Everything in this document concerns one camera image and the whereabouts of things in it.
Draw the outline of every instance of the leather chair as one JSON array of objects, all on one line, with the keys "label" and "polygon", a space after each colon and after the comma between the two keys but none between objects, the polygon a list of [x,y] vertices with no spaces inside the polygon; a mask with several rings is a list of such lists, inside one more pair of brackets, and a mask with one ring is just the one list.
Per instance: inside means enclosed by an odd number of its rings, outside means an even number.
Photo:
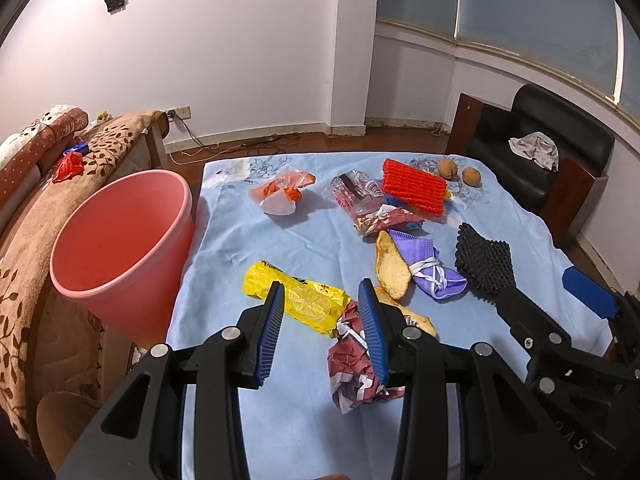
[{"label": "leather chair", "polygon": [[[511,137],[533,132],[558,147],[558,172],[515,155]],[[511,110],[460,94],[447,154],[466,155],[490,168],[527,211],[539,215],[562,246],[580,231],[602,195],[614,133],[566,99],[534,84],[521,87]]]}]

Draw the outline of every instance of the wooden floor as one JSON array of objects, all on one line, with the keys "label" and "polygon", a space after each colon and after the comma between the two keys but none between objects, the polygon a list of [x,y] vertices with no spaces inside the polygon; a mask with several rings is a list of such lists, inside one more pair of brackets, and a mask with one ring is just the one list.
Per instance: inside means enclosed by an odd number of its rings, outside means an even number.
[{"label": "wooden floor", "polygon": [[[422,128],[371,128],[363,137],[327,137],[324,133],[292,134],[279,137],[273,142],[256,145],[255,139],[224,142],[215,149],[194,148],[184,153],[172,153],[168,170],[181,174],[191,187],[194,197],[200,195],[202,171],[209,160],[237,158],[241,156],[273,155],[275,153],[326,153],[326,152],[416,152],[444,153],[449,136],[434,135],[433,130]],[[577,267],[592,280],[608,288],[589,257],[576,243],[565,251]]]}]

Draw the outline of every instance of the bucket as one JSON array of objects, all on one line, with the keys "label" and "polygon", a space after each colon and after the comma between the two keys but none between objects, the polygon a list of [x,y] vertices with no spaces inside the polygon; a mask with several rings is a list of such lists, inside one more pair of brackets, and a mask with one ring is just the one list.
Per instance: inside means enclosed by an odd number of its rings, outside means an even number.
[{"label": "bucket", "polygon": [[136,344],[164,342],[193,237],[177,173],[134,173],[85,200],[53,246],[56,289]]}]

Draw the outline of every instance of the red knitted cloth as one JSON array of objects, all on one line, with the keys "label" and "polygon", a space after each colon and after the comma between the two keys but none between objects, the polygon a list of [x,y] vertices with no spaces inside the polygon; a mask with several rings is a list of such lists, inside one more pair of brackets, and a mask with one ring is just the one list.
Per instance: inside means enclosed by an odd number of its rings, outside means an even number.
[{"label": "red knitted cloth", "polygon": [[442,214],[447,183],[443,178],[388,158],[382,165],[382,191],[436,216]]}]

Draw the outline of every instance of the yellow bag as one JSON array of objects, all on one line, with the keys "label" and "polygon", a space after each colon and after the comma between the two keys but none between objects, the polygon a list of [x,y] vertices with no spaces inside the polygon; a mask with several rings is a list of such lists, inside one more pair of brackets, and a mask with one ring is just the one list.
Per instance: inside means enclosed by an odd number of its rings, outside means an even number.
[{"label": "yellow bag", "polygon": [[287,314],[309,325],[316,332],[329,337],[337,336],[335,323],[351,301],[343,290],[292,278],[269,262],[261,260],[247,269],[242,291],[248,296],[264,300],[272,282],[284,285],[284,311]]}]

